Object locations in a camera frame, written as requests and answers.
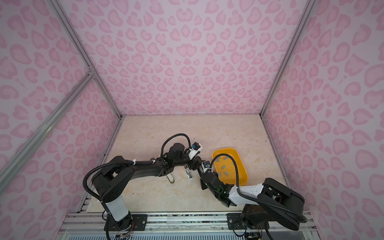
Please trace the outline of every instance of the marble surface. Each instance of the marble surface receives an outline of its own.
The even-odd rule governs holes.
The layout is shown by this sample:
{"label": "marble surface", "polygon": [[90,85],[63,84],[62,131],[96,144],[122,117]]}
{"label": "marble surface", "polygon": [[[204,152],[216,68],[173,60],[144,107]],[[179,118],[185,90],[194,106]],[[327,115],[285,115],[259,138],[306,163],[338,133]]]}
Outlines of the marble surface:
{"label": "marble surface", "polygon": [[[212,160],[215,150],[232,147],[239,153],[248,173],[248,183],[263,183],[266,177],[285,183],[259,115],[224,116],[128,116],[125,118],[107,161],[121,155],[125,159],[147,161],[158,157],[161,145],[170,136],[185,133],[191,143],[203,146],[199,156]],[[184,137],[172,139],[188,145]],[[199,174],[188,179],[183,167],[175,167],[175,183],[166,177],[145,177],[131,180],[122,195],[131,212],[230,211],[242,205],[222,205],[208,190],[201,190]],[[101,204],[92,198],[87,212],[102,212]]]}

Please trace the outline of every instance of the pink wall panel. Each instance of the pink wall panel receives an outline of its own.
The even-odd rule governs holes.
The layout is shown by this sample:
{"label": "pink wall panel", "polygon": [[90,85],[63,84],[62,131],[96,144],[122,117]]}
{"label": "pink wall panel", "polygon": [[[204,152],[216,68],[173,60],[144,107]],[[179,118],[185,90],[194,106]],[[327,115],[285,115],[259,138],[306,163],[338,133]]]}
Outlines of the pink wall panel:
{"label": "pink wall panel", "polygon": [[124,114],[259,113],[306,0],[63,0]]}
{"label": "pink wall panel", "polygon": [[0,239],[48,240],[84,192],[117,119],[94,82],[0,196]]}
{"label": "pink wall panel", "polygon": [[85,75],[44,0],[0,5],[0,172]]}
{"label": "pink wall panel", "polygon": [[384,239],[384,1],[316,13],[266,122],[323,240]]}

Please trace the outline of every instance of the wire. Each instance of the wire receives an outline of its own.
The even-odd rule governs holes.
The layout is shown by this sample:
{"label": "wire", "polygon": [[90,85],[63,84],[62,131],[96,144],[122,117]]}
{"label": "wire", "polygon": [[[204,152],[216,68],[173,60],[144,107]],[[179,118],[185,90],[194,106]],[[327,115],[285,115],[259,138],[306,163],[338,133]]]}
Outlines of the wire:
{"label": "wire", "polygon": [[103,213],[101,214],[101,218],[104,220],[104,221],[106,221],[106,219],[104,218],[104,213],[105,213],[106,211],[104,210],[103,211]]}
{"label": "wire", "polygon": [[250,197],[250,196],[247,196],[247,195],[242,194],[242,193],[240,192],[239,174],[238,174],[238,170],[237,170],[237,164],[236,164],[236,161],[233,159],[233,157],[232,157],[231,155],[229,155],[229,154],[226,154],[226,153],[220,153],[219,155],[215,156],[215,157],[213,158],[212,162],[211,162],[210,169],[208,169],[205,173],[207,173],[209,170],[212,169],[212,166],[213,166],[213,163],[214,163],[215,159],[216,159],[217,157],[220,157],[220,156],[226,156],[226,157],[229,157],[229,158],[232,160],[233,164],[235,165],[237,193],[238,193],[240,196],[242,196],[242,197],[245,198],[245,199],[254,201],[254,202],[256,202],[256,203],[259,204],[259,205],[264,204],[264,205],[267,205],[267,206],[275,207],[275,208],[281,209],[281,210],[283,210],[283,211],[289,212],[289,213],[291,213],[291,214],[293,214],[293,215],[295,215],[295,216],[298,216],[298,217],[300,218],[300,222],[301,222],[301,223],[306,223],[306,222],[307,222],[307,218],[306,218],[303,214],[301,214],[301,213],[299,213],[299,212],[293,211],[293,210],[291,210],[291,209],[289,209],[289,208],[287,208],[287,207],[285,207],[285,206],[279,206],[279,205],[276,205],[276,204],[269,203],[269,202],[267,202],[267,201],[265,201],[265,200],[262,200],[262,199],[258,199],[258,198],[254,198],[254,197]]}
{"label": "wire", "polygon": [[269,239],[270,239],[270,240],[273,240],[273,237],[272,237],[271,234],[269,233],[269,230],[268,230],[268,228],[267,228],[266,225],[267,225],[267,222],[264,222],[265,232],[266,232],[266,234],[268,235]]}
{"label": "wire", "polygon": [[[241,221],[234,222],[234,223],[233,223],[233,228],[235,228],[235,224],[236,224],[236,223],[239,223],[239,222],[241,222]],[[247,227],[245,227],[245,231],[243,232],[242,235],[237,235],[237,233],[235,232],[235,229],[232,229],[232,231],[233,231],[233,233],[234,233],[236,236],[238,236],[238,237],[242,237],[242,236],[244,236],[245,233],[247,232]]]}
{"label": "wire", "polygon": [[129,231],[129,235],[131,235],[131,233],[133,232],[133,228],[135,227],[135,222],[132,221],[132,227],[131,227],[131,230]]}
{"label": "wire", "polygon": [[167,144],[172,138],[177,137],[177,136],[184,136],[184,137],[186,137],[187,140],[188,140],[188,146],[189,146],[189,148],[191,148],[191,141],[189,140],[189,137],[188,137],[186,134],[184,134],[184,133],[178,133],[178,134],[175,134],[175,135],[173,135],[172,137],[168,138],[168,139],[163,143],[163,146],[161,146],[161,154],[160,154],[160,156],[163,155],[164,147],[166,146],[166,144]]}
{"label": "wire", "polygon": [[[87,193],[91,194],[93,197],[95,197],[100,202],[102,201],[101,197],[88,187],[88,183],[87,183],[88,178],[92,175],[92,173],[96,172],[97,170],[100,170],[103,167],[110,166],[110,165],[115,165],[115,164],[133,165],[133,161],[131,161],[131,160],[124,160],[124,161],[107,162],[107,163],[101,164],[100,166],[97,166],[94,169],[90,170],[84,176],[84,179],[83,179],[83,187],[84,187],[84,189],[87,191]],[[153,164],[152,161],[139,161],[139,162],[136,162],[136,165],[151,165],[151,164]]]}
{"label": "wire", "polygon": [[107,240],[111,240],[111,238],[109,237],[109,230],[108,230],[108,224],[109,224],[110,216],[111,216],[111,213],[108,213],[107,214],[107,220],[105,222],[105,235],[107,236]]}
{"label": "wire", "polygon": [[261,229],[261,232],[260,232],[260,236],[259,236],[259,238],[261,239],[262,238],[262,236],[263,236],[263,228],[262,228],[262,225],[259,223],[259,226],[260,226],[260,229]]}

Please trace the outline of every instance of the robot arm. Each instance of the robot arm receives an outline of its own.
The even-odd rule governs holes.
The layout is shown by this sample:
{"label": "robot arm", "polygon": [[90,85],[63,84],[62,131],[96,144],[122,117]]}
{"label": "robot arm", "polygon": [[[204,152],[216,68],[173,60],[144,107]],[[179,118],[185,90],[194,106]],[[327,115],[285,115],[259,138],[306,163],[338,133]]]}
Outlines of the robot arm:
{"label": "robot arm", "polygon": [[[112,215],[109,224],[115,226],[114,229],[129,230],[132,227],[132,216],[121,196],[128,182],[138,177],[166,176],[175,166],[185,166],[190,170],[197,170],[201,188],[208,188],[225,206],[246,204],[242,217],[243,225],[248,228],[263,221],[278,221],[289,229],[298,230],[303,221],[304,198],[301,195],[271,178],[255,186],[224,184],[217,173],[211,171],[211,163],[197,156],[201,150],[202,146],[197,142],[187,149],[184,145],[175,143],[169,152],[156,159],[151,158],[150,161],[129,161],[116,156],[109,163],[91,170],[85,176],[83,186],[92,196],[97,196],[105,211]],[[99,171],[91,182],[99,195],[87,186],[88,177],[97,170]]]}

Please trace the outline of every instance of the aluminum frame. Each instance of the aluminum frame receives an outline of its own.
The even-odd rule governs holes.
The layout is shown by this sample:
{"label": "aluminum frame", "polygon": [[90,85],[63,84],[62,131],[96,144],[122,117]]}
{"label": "aluminum frame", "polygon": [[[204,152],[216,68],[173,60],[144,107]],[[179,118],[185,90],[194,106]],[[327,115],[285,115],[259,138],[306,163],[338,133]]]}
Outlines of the aluminum frame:
{"label": "aluminum frame", "polygon": [[[116,137],[117,137],[117,135],[118,135],[118,133],[120,131],[120,128],[121,128],[121,125],[122,125],[122,123],[124,121],[124,118],[125,117],[122,117],[116,123],[116,126],[115,126],[115,128],[113,130],[113,133],[111,135],[111,138],[108,140],[107,145],[105,147],[105,150],[104,150],[103,154],[101,155],[100,160],[99,160],[97,166],[105,163],[105,161],[107,160],[107,158],[109,156],[109,153],[111,152],[111,149],[113,147],[113,144],[114,144],[114,142],[116,140]],[[83,195],[81,196],[81,200],[80,200],[79,204],[76,207],[76,211],[75,212],[80,213],[82,211],[83,206],[86,203],[87,197],[90,197],[90,195],[89,195],[89,193],[84,191]]]}
{"label": "aluminum frame", "polygon": [[263,118],[261,118],[262,120],[262,123],[263,123],[263,126],[264,126],[264,130],[266,132],[266,135],[268,136],[268,141],[269,141],[269,144],[271,145],[272,147],[272,151],[273,151],[273,154],[275,155],[275,158],[276,158],[276,161],[277,161],[277,164],[279,165],[279,168],[280,168],[280,172],[281,174],[283,175],[283,178],[284,178],[284,181],[285,183],[287,184],[287,187],[289,188],[292,188],[292,183],[291,181],[289,180],[288,178],[288,174],[287,172],[285,171],[285,168],[283,167],[283,161],[281,160],[281,157],[277,151],[277,148],[275,146],[275,144],[273,143],[272,139],[271,139],[271,134],[269,133],[268,131],[268,128],[266,127],[266,124],[265,124],[265,121]]}
{"label": "aluminum frame", "polygon": [[303,232],[307,240],[321,240],[318,231]]}
{"label": "aluminum frame", "polygon": [[113,100],[111,94],[108,92],[107,88],[105,87],[103,81],[101,80],[101,77],[93,65],[91,58],[89,57],[87,51],[85,50],[85,47],[81,43],[80,37],[74,30],[67,14],[65,13],[63,6],[58,0],[47,0],[49,5],[51,6],[53,12],[56,14],[58,20],[60,21],[61,25],[63,26],[64,30],[66,31],[68,37],[71,39],[72,43],[74,44],[75,48],[79,52],[79,55],[81,56],[81,59],[84,61],[84,63],[88,66],[88,69],[93,71],[96,75],[96,83],[101,89],[101,92],[103,93],[104,97],[107,99],[107,102],[113,109],[114,113],[116,114],[118,119],[121,119],[121,112],[119,108],[117,107],[115,101]]}
{"label": "aluminum frame", "polygon": [[94,78],[94,73],[87,73],[79,84],[72,89],[66,98],[56,108],[54,113],[35,131],[35,134],[26,142],[25,146],[10,159],[10,164],[0,174],[0,195],[8,184],[27,163],[30,156],[40,147],[52,129],[60,122],[68,109],[77,100],[80,94]]}
{"label": "aluminum frame", "polygon": [[267,110],[267,108],[271,102],[273,95],[276,92],[277,84],[280,82],[280,80],[283,76],[283,73],[284,73],[286,67],[288,66],[289,61],[290,61],[291,57],[293,56],[294,50],[295,50],[298,42],[300,41],[301,36],[303,35],[303,32],[304,32],[304,30],[305,30],[305,28],[306,28],[306,26],[307,26],[307,24],[311,18],[311,15],[313,13],[313,10],[315,9],[317,2],[318,2],[318,0],[308,0],[305,7],[304,7],[304,11],[300,17],[299,24],[296,26],[296,29],[293,32],[292,39],[289,43],[287,51],[285,52],[285,55],[284,55],[283,60],[279,66],[279,69],[277,70],[277,74],[275,76],[275,79],[273,80],[272,87],[270,88],[270,90],[268,92],[266,101],[265,101],[263,108],[260,112],[260,116],[262,118],[263,118],[263,116],[264,116],[264,114],[265,114],[265,112],[266,112],[266,110]]}
{"label": "aluminum frame", "polygon": [[[229,212],[140,212],[147,214],[147,224],[144,233],[193,233],[193,232],[232,232],[228,229],[227,214]],[[308,211],[303,212],[308,222],[300,224],[299,231],[317,231],[312,216]],[[291,231],[278,222],[269,222],[269,231]],[[105,221],[101,213],[68,214],[59,229],[59,235],[103,233]]]}

